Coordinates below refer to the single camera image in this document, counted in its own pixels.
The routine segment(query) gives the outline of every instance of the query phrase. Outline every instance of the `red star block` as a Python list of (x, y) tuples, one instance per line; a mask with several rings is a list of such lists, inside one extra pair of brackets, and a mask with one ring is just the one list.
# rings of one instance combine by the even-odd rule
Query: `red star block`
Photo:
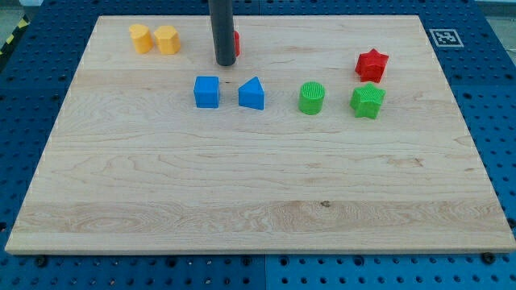
[(379, 83), (384, 74), (389, 56), (372, 49), (368, 53), (360, 53), (355, 72), (360, 75), (360, 81), (374, 81)]

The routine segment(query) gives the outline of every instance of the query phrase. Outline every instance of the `blue block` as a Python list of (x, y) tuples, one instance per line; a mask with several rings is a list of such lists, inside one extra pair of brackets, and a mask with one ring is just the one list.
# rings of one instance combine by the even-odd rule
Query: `blue block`
[(197, 108), (218, 108), (218, 77), (197, 77), (193, 88)]
[(265, 92), (258, 77), (253, 77), (239, 88), (239, 106), (263, 110)]

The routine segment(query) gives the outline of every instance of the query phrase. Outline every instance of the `wood grain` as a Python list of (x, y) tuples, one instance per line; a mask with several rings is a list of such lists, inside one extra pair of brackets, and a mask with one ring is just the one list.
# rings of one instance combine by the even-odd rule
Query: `wood grain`
[[(181, 50), (136, 55), (133, 23)], [(204, 16), (100, 17), (31, 182), (11, 254), (513, 251), (514, 237), (414, 16), (236, 17), (215, 64)], [(354, 118), (358, 55), (389, 54), (377, 120)], [(198, 75), (221, 80), (195, 108)], [(264, 111), (238, 107), (258, 76)], [(304, 81), (322, 112), (297, 109)]]

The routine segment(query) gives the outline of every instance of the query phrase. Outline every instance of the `plastic block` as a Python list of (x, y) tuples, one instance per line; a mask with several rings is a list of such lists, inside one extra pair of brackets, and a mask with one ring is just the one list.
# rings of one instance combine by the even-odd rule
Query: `plastic block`
[(173, 26), (160, 26), (154, 31), (156, 37), (156, 45), (160, 49), (161, 54), (169, 55), (179, 52), (181, 49), (181, 41), (179, 33)]
[(239, 106), (264, 109), (265, 91), (258, 77), (253, 77), (239, 88)]
[(238, 31), (235, 31), (235, 53), (236, 56), (240, 55), (240, 34)]
[(384, 96), (385, 90), (378, 89), (372, 83), (354, 89), (350, 105), (355, 110), (355, 117), (377, 118)]
[(356, 64), (355, 72), (360, 75), (360, 81), (379, 83), (384, 74), (389, 56), (379, 53), (376, 49), (361, 53)]
[(218, 77), (197, 77), (193, 94), (197, 108), (218, 108), (220, 99)]
[(315, 81), (309, 81), (301, 86), (299, 92), (299, 110), (305, 114), (317, 114), (323, 108), (324, 87)]
[(139, 54), (147, 53), (154, 46), (151, 32), (145, 25), (133, 24), (129, 27), (129, 32), (131, 33), (132, 43), (135, 45), (135, 50)]

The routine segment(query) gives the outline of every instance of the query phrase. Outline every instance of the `blue triangular prism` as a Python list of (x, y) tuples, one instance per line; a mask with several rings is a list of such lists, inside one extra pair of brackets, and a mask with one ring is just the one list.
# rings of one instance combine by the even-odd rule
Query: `blue triangular prism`
[(263, 94), (264, 88), (261, 87), (260, 80), (258, 77), (253, 77), (251, 80), (249, 80), (247, 83), (243, 84), (239, 91), (241, 93), (258, 93)]

